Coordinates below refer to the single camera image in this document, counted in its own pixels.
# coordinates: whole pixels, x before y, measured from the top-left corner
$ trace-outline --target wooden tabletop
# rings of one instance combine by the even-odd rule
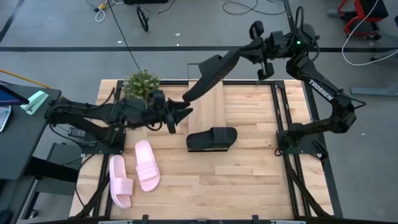
[[[97,104],[102,103],[116,86],[117,80],[102,80]],[[287,98],[294,123],[309,123],[310,116],[305,101],[302,83],[285,80]],[[182,101],[188,85],[162,85],[165,95]],[[152,132],[147,128],[127,130],[123,157],[129,178],[134,180],[132,207],[121,209],[112,206],[111,219],[260,219],[293,218],[287,186],[284,162],[276,157],[275,132],[277,120],[269,85],[221,85],[224,101],[224,116],[217,114],[216,120],[224,117],[227,127],[238,131],[238,139],[228,152],[188,153],[186,137],[188,121],[185,118],[176,134],[169,134],[166,127]],[[198,110],[198,103],[192,107]],[[287,128],[282,110],[284,127]],[[161,178],[159,186],[151,192],[143,192],[136,175],[134,145],[141,139],[148,140],[154,150]],[[81,168],[77,191],[86,203],[97,188],[102,155],[93,156]],[[333,210],[326,186],[321,162],[309,155],[300,155],[305,184],[323,209],[332,214]],[[108,191],[101,201],[103,214]],[[303,215],[302,201],[296,188],[300,214]],[[75,195],[70,215],[82,209]]]

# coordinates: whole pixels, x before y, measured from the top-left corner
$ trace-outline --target potted plant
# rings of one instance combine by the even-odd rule
[[[160,79],[147,70],[127,76],[123,83],[123,92],[126,99],[148,100],[149,94],[153,90],[159,89]]]

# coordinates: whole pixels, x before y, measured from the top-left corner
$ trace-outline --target gray concrete floor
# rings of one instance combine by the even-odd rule
[[[100,0],[89,0],[99,4]],[[383,38],[377,42],[355,38],[348,47],[398,47],[398,28],[394,25],[398,2],[384,0],[391,16],[380,23]],[[6,23],[16,5],[3,0],[0,27]],[[336,8],[340,0],[291,0],[292,10],[305,8],[305,20],[321,35],[321,47],[341,47],[346,40],[344,22],[328,18],[326,10]],[[145,5],[150,15],[150,32],[139,25],[135,8],[114,7],[116,17],[130,46],[219,46],[249,43],[248,28],[255,20],[264,23],[265,35],[273,30],[289,31],[286,15],[263,16],[250,12],[231,16],[223,12],[222,0],[177,0],[170,11],[157,14],[168,4]],[[245,1],[254,5],[254,1]],[[84,0],[26,0],[0,47],[123,47],[124,43],[110,10],[97,23],[95,13]],[[258,9],[283,10],[280,2],[259,1]],[[201,62],[225,52],[133,52],[142,68],[160,78],[186,78],[187,63]],[[347,54],[353,62],[368,62],[373,54]],[[46,83],[63,91],[71,100],[94,103],[100,80],[124,78],[136,72],[127,52],[0,52],[0,68]],[[285,60],[275,60],[273,78],[290,78]],[[353,86],[387,86],[398,82],[397,61],[352,67],[341,54],[321,54],[315,62],[318,70],[336,86],[349,90]],[[241,60],[228,78],[256,78],[258,65]],[[0,80],[26,84],[0,74]],[[357,122],[346,134],[326,133],[343,215],[346,218],[398,222],[398,120],[396,98],[358,97],[368,105],[357,110]],[[320,116],[330,115],[330,105],[316,95]],[[63,139],[46,130],[35,155],[45,157],[53,142]],[[66,218],[72,197],[43,194],[35,209],[39,217],[30,222]]]

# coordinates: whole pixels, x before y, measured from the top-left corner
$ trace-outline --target pink slipper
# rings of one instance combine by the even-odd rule
[[[109,177],[113,202],[121,208],[129,208],[131,206],[132,179],[127,178],[123,156],[115,155],[111,158]]]
[[[148,141],[137,142],[136,157],[136,170],[141,189],[145,192],[154,190],[159,185],[160,172]]]

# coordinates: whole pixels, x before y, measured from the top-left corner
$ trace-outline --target green object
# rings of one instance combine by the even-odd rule
[[[29,97],[29,104],[28,105],[20,105],[20,107],[26,111],[27,114],[33,115],[38,108],[44,103],[44,101],[49,97],[43,91],[38,91],[37,93],[33,94]]]
[[[160,79],[147,70],[139,70],[124,80],[123,92],[127,99],[148,100],[153,90],[159,89]]]

